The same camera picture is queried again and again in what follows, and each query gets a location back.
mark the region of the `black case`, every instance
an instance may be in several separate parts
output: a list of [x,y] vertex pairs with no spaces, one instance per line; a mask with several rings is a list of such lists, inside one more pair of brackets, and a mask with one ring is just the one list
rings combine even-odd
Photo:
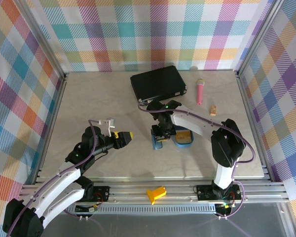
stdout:
[[160,68],[130,78],[138,102],[165,100],[184,95],[187,86],[175,66]]

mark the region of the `grey floor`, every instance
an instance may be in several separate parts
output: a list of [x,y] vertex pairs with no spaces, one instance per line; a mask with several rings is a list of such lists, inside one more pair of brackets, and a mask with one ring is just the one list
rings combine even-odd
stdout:
[[94,215],[95,221],[57,216],[42,237],[284,237],[275,203],[249,203],[228,220],[214,214]]

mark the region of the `yellow block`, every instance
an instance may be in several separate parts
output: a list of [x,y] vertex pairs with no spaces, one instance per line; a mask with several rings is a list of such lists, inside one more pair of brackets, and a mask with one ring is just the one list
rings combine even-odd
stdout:
[[157,188],[157,189],[155,189],[153,191],[147,190],[147,195],[148,195],[148,198],[149,198],[152,205],[154,205],[154,202],[158,198],[161,198],[161,197],[165,196],[166,193],[167,193],[167,191],[166,191],[164,186],[161,186],[160,188]]

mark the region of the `metal rail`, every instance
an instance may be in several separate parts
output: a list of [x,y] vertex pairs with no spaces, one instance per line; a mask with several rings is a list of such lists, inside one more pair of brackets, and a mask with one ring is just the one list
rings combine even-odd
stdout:
[[[271,182],[267,168],[263,167],[264,177],[262,179],[240,180],[245,188],[244,203],[254,202],[288,202],[284,184],[282,182]],[[146,191],[164,186],[167,194],[156,201],[156,204],[196,204],[196,203],[224,203],[223,200],[210,200],[199,202],[194,192],[196,185],[209,185],[212,180],[194,177],[159,177],[159,178],[116,178],[116,177],[93,177],[89,178],[94,186],[109,186],[110,198],[103,206],[109,204],[150,204]],[[20,198],[30,194],[33,189],[39,187],[46,178],[37,178],[36,185],[25,185],[20,193]]]

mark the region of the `yellow object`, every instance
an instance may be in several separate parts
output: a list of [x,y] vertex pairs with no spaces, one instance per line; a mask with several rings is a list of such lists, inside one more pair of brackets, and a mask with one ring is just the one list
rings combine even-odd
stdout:
[[156,201],[156,199],[165,196],[166,193],[167,191],[164,186],[161,186],[153,191],[147,190],[147,195],[152,205],[154,205],[154,201]]
[[[115,134],[115,138],[118,138],[118,132],[114,132],[114,134]],[[130,137],[132,138],[132,140],[133,140],[133,133],[132,132],[129,132],[129,134],[130,134]]]
[[211,112],[210,112],[211,116],[215,116],[216,115],[216,105],[212,105],[211,106]]
[[190,130],[178,130],[176,131],[176,142],[179,144],[186,144],[192,142],[192,136]]

